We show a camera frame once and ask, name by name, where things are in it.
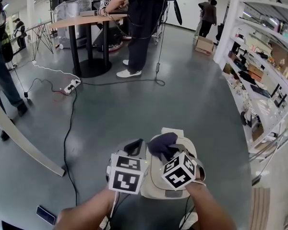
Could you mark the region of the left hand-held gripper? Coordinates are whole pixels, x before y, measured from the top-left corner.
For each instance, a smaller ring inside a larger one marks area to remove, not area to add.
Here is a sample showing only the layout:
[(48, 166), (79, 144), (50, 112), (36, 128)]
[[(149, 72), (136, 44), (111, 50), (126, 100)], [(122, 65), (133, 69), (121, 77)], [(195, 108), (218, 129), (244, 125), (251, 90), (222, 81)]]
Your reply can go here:
[(110, 190), (138, 194), (147, 175), (149, 162), (140, 157), (146, 149), (143, 139), (133, 139), (118, 145), (118, 150), (111, 154), (106, 168), (106, 180)]

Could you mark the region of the dark blue cloth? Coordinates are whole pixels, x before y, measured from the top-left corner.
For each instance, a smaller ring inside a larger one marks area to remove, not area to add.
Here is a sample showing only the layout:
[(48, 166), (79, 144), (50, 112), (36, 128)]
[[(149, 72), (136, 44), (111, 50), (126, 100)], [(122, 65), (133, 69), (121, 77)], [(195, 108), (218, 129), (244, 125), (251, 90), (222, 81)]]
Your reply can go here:
[(179, 151), (179, 148), (172, 147), (176, 145), (177, 139), (178, 136), (174, 132), (161, 134), (148, 143), (148, 150), (160, 161), (170, 161), (175, 153)]

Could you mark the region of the beige plastic trash bin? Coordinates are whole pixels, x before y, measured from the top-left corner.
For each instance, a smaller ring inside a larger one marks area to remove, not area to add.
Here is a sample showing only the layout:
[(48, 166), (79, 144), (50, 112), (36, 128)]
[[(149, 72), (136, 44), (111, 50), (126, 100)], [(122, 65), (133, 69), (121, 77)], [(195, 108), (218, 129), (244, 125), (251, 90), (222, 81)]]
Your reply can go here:
[[(173, 132), (178, 136), (177, 143), (184, 145), (186, 150), (195, 158), (197, 153), (194, 144), (184, 136), (182, 129), (162, 128), (161, 134)], [(158, 157), (151, 154), (149, 149), (146, 150), (146, 160), (149, 162), (147, 176), (141, 186), (141, 195), (150, 199), (174, 200), (185, 199), (190, 194), (185, 188), (175, 191), (161, 177), (163, 166), (167, 163), (166, 160), (161, 161)]]

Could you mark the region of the person's right forearm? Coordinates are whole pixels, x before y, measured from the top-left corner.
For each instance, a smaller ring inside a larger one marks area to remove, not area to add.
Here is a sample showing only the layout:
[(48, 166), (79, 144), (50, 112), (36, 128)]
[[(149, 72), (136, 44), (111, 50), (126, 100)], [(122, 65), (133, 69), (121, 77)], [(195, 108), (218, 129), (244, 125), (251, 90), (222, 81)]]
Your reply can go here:
[(217, 203), (205, 185), (190, 183), (186, 189), (198, 216), (189, 230), (237, 230), (230, 215)]

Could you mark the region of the person's right white shoe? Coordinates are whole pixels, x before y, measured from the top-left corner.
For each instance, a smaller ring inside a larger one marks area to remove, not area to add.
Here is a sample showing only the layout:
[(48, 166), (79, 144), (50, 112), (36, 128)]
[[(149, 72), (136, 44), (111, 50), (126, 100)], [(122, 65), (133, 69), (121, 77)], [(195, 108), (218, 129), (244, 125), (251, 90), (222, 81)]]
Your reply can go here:
[(184, 217), (182, 217), (180, 224), (179, 224), (179, 230), (194, 230), (192, 226), (198, 221), (198, 215), (196, 212), (192, 211), (187, 214), (185, 214)]

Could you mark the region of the white power strip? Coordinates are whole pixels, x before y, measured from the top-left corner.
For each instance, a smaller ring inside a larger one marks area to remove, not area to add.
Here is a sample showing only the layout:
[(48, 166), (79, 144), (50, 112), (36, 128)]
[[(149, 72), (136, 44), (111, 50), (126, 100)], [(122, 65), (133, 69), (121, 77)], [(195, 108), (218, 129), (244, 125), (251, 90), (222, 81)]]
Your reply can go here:
[(70, 94), (74, 89), (76, 89), (82, 82), (79, 79), (71, 80), (71, 83), (64, 88), (66, 94)]

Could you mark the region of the white metal shelving unit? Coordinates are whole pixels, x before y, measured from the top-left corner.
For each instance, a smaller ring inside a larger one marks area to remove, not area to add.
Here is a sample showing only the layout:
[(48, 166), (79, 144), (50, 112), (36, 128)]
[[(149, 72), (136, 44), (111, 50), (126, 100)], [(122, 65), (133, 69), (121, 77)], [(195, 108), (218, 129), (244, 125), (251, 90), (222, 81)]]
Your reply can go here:
[(288, 0), (228, 0), (217, 42), (251, 158), (288, 129)]

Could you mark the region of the black keyboard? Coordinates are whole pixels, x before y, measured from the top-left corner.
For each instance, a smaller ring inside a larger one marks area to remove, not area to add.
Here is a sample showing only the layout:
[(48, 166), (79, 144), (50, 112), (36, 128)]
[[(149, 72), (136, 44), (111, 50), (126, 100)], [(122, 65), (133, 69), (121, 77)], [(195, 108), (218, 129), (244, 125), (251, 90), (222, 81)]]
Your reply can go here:
[(262, 89), (258, 86), (252, 85), (252, 84), (250, 85), (250, 87), (254, 92), (256, 92), (256, 93), (258, 93), (258, 94), (260, 94), (266, 98), (271, 98), (271, 95), (269, 94), (269, 92), (267, 90)]

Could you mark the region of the wooden slatted board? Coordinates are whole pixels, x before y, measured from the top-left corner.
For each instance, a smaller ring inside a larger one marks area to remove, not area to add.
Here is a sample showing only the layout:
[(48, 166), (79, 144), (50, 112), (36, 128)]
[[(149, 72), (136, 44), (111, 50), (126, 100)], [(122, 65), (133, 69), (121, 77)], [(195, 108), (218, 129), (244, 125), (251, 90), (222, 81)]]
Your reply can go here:
[(257, 187), (252, 189), (252, 204), (250, 214), (250, 230), (266, 230), (271, 189)]

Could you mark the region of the cardboard box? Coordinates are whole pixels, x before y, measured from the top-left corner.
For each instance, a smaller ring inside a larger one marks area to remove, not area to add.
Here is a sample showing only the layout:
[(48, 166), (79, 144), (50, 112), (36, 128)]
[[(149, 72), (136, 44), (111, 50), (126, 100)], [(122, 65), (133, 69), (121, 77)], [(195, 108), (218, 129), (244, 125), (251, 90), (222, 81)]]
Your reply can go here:
[(212, 55), (213, 50), (214, 50), (214, 42), (212, 40), (202, 36), (198, 36), (195, 45), (195, 51), (210, 56)]

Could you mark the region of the white slanted board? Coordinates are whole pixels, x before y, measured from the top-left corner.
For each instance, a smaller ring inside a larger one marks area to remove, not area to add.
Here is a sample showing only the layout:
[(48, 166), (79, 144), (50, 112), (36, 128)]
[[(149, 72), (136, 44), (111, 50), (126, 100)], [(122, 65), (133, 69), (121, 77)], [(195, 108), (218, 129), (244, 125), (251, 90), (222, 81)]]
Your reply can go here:
[(35, 159), (37, 162), (54, 172), (55, 174), (62, 177), (65, 171), (51, 161), (46, 155), (44, 155), (40, 150), (38, 150), (12, 123), (12, 121), (7, 117), (0, 117), (0, 128), (2, 128), (9, 137), (29, 156)]

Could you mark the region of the dark smartphone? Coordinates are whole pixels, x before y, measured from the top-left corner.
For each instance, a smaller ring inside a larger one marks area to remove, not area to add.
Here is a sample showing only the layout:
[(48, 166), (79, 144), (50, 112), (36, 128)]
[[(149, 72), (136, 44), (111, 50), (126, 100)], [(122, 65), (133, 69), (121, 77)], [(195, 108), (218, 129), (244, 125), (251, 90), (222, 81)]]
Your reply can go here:
[(56, 223), (56, 216), (54, 216), (53, 214), (49, 213), (47, 210), (45, 210), (43, 207), (41, 206), (37, 206), (36, 208), (36, 214), (43, 219), (45, 222), (47, 222), (48, 224), (54, 226)]

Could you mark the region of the wooden table with black legs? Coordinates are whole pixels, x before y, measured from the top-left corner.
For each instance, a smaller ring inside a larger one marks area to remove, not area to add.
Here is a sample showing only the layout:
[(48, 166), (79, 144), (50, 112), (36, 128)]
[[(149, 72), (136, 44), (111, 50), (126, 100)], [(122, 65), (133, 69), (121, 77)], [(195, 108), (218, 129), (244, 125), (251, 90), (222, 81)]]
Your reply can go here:
[[(107, 73), (112, 66), (109, 60), (108, 48), (108, 28), (110, 21), (121, 20), (127, 14), (110, 14), (108, 16), (77, 16), (69, 19), (60, 20), (50, 25), (50, 28), (69, 28), (71, 52), (73, 59), (73, 73), (79, 78), (93, 78)], [(91, 26), (92, 24), (103, 22), (104, 32), (104, 49), (102, 58), (93, 58)], [(80, 61), (78, 57), (78, 49), (75, 38), (75, 26), (85, 25), (86, 28), (86, 50), (88, 59)]]

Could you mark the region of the plastic-wrapped grey machine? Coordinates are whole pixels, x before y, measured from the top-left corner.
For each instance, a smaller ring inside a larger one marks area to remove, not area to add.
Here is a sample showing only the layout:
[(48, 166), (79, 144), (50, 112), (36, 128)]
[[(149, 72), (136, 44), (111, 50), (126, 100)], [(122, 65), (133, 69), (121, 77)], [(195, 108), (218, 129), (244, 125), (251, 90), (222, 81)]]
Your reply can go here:
[[(65, 1), (58, 5), (54, 12), (57, 15), (57, 21), (77, 17), (80, 12), (90, 11), (92, 8), (91, 0), (71, 0)], [(57, 29), (60, 49), (71, 48), (69, 28), (62, 27)], [(86, 28), (85, 25), (75, 26), (75, 38), (77, 47), (86, 44)]]

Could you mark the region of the long-handled dustpan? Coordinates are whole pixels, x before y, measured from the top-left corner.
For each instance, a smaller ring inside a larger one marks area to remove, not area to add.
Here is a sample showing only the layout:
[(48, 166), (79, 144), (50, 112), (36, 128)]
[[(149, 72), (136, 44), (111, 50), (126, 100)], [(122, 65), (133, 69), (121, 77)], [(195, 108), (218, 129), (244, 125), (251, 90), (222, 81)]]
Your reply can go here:
[(272, 158), (274, 157), (276, 152), (279, 150), (279, 148), (282, 147), (285, 141), (287, 140), (287, 137), (288, 137), (287, 134), (288, 134), (288, 129), (285, 128), (285, 130), (274, 141), (272, 141), (263, 150), (256, 153), (254, 156), (250, 158), (250, 162), (251, 162), (257, 159), (260, 155), (262, 155), (266, 151), (269, 152), (268, 155), (264, 158), (264, 161), (267, 160), (266, 164), (263, 166), (263, 168), (259, 172), (255, 173), (255, 177), (252, 179), (252, 186), (257, 185), (260, 182), (262, 175), (264, 171), (266, 170), (267, 166), (269, 165), (269, 163), (271, 162)]

